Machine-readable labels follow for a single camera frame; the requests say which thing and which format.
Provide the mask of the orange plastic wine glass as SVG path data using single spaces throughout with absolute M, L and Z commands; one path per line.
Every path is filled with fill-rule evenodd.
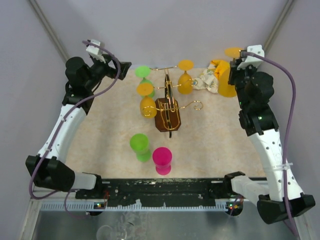
M 140 83 L 136 88 L 137 93 L 142 96 L 140 101 L 140 113 L 147 119 L 154 118 L 157 115 L 156 103 L 150 94 L 153 93 L 154 87 L 150 83 Z
M 232 59 L 238 59 L 243 49 L 240 47 L 227 48 L 224 53 L 227 57 Z M 231 65 L 225 62 L 220 66 L 219 78 L 218 78 L 218 93 L 226 98 L 233 98 L 237 95 L 234 85 L 229 83 L 229 76 L 231 72 Z
M 194 67 L 194 63 L 189 59 L 181 60 L 178 63 L 178 68 L 183 71 L 178 79 L 177 90 L 180 94 L 188 95 L 193 91 L 193 80 L 188 74 L 188 71 Z

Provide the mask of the gold wire wine glass rack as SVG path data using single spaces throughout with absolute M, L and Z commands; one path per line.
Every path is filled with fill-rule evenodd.
M 185 106 L 179 106 L 177 99 L 174 96 L 174 88 L 178 88 L 178 84 L 174 85 L 170 78 L 170 69 L 177 68 L 177 66 L 154 68 L 154 71 L 164 71 L 164 86 L 154 86 L 154 91 L 164 90 L 164 97 L 154 100 L 157 113 L 154 118 L 155 127 L 161 133 L 168 133 L 168 137 L 172 138 L 173 132 L 178 131 L 181 127 L 180 110 L 192 105 L 196 111 L 202 110 L 203 103 L 199 100 L 194 100 Z

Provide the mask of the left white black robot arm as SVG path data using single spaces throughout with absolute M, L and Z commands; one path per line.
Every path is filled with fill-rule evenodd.
M 97 199 L 103 195 L 101 177 L 93 173 L 75 172 L 66 164 L 71 142 L 84 118 L 88 115 L 97 94 L 94 89 L 104 77 L 123 80 L 131 62 L 118 61 L 108 54 L 102 60 L 92 59 L 88 66 L 81 57 L 72 57 L 65 64 L 65 95 L 58 120 L 43 147 L 35 156 L 28 156 L 25 165 L 31 176 L 29 193 L 33 186 L 51 189 L 53 193 L 86 190 Z

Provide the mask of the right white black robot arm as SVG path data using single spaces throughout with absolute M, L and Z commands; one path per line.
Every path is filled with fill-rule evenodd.
M 238 171 L 225 175 L 223 192 L 229 198 L 242 195 L 248 199 L 266 224 L 301 216 L 316 205 L 314 197 L 299 186 L 290 163 L 283 160 L 279 125 L 269 106 L 273 82 L 271 75 L 253 64 L 244 66 L 240 59 L 230 63 L 228 83 L 237 94 L 239 122 L 258 152 L 268 187 Z

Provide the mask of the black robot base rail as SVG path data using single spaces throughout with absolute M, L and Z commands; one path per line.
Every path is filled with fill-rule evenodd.
M 243 200 L 228 193 L 222 178 L 101 178 L 81 189 L 79 200 L 102 200 L 106 209 L 209 210 L 238 216 Z

